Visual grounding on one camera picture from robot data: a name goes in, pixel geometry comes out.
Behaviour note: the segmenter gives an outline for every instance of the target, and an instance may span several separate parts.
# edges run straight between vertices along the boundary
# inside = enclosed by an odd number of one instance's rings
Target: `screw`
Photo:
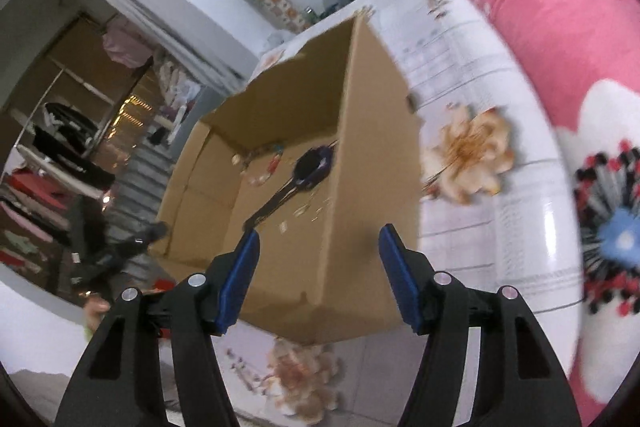
[[[198,287],[206,282],[207,278],[202,273],[194,273],[189,277],[189,286]]]
[[[433,274],[433,280],[440,286],[446,286],[452,279],[447,272],[436,272]]]
[[[518,296],[518,290],[513,286],[505,286],[502,288],[502,295],[507,297],[509,300],[513,300]]]
[[[135,288],[127,288],[122,292],[122,298],[126,301],[132,301],[138,296],[138,290]]]

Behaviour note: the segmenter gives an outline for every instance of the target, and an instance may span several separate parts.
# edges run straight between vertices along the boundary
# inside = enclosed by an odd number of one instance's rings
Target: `curtain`
[[[239,78],[237,73],[221,60],[213,61],[201,57],[162,20],[136,0],[105,1],[134,23],[140,31],[157,40],[201,84],[215,89],[224,96],[244,89],[246,81]]]

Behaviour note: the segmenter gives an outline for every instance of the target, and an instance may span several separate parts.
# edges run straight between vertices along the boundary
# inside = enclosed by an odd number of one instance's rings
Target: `bed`
[[[571,384],[588,425],[640,351],[640,2],[471,1],[528,76],[574,185],[585,304]]]

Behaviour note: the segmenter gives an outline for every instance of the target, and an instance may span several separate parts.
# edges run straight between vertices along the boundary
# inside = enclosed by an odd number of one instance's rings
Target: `hanging clothes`
[[[19,253],[9,250],[7,247],[0,248],[0,263],[6,264],[7,266],[15,266],[17,268],[26,268],[33,273],[40,273],[42,271],[40,266],[32,263]]]
[[[20,215],[5,201],[0,201],[0,206],[2,206],[2,209],[4,210],[5,214],[9,216],[11,220],[16,225],[18,225],[21,229],[32,233],[35,237],[37,237],[41,241],[44,241],[45,243],[53,242],[53,237],[51,237],[47,232],[45,232],[40,227],[34,225],[27,217]]]
[[[20,250],[25,255],[38,255],[41,261],[46,261],[47,257],[40,251],[36,245],[31,242],[31,239],[18,235],[11,230],[3,230],[4,237],[14,248]]]
[[[94,200],[102,199],[104,191],[81,182],[77,178],[74,178],[71,174],[67,174],[57,165],[53,165],[53,163],[45,161],[43,158],[38,156],[31,149],[28,149],[24,145],[18,145],[17,149],[27,161],[27,163],[29,163],[36,169],[45,171],[53,179],[55,179],[55,181],[59,182],[72,192],[75,192],[76,194],[84,194],[85,196],[94,198]]]
[[[35,130],[33,146],[56,162],[64,171],[81,182],[101,190],[109,190],[111,188],[116,179],[114,174],[100,169],[89,160],[80,157],[40,127],[35,126]]]
[[[13,187],[9,187],[9,191],[18,201],[20,201],[21,204],[28,208],[30,212],[37,214],[43,219],[46,219],[61,230],[69,229],[69,220],[66,219],[66,217],[61,216],[55,210],[51,210],[44,204],[38,203],[33,198],[29,197],[23,192],[20,192],[20,190],[16,190]]]
[[[111,60],[131,69],[144,66],[153,54],[146,37],[123,16],[109,22],[102,36],[102,47]]]
[[[52,208],[66,210],[71,202],[70,195],[57,181],[48,176],[38,176],[28,167],[15,170],[6,180],[10,187]]]
[[[0,206],[17,225],[33,233],[37,238],[47,243],[56,241],[64,247],[70,246],[68,233],[47,223],[41,217],[31,214],[26,208],[21,208],[19,203],[14,203],[6,197],[0,196]]]
[[[82,113],[62,103],[43,106],[47,126],[53,127],[78,154],[83,154],[98,133],[97,125]]]
[[[162,97],[166,105],[173,109],[193,102],[202,88],[187,69],[164,50],[156,50],[153,69]]]

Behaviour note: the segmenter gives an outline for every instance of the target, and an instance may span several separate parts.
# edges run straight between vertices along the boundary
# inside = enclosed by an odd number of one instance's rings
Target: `open cardboard box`
[[[295,161],[337,139],[329,177],[257,226],[260,261],[241,318],[301,344],[399,325],[378,232],[393,223],[415,249],[419,124],[407,93],[363,16],[263,71],[194,127],[158,216],[172,229],[152,248],[161,265],[181,280],[232,251],[244,221],[289,180]],[[232,157],[273,142],[284,146],[282,161],[264,185],[251,186],[273,153],[244,176]]]

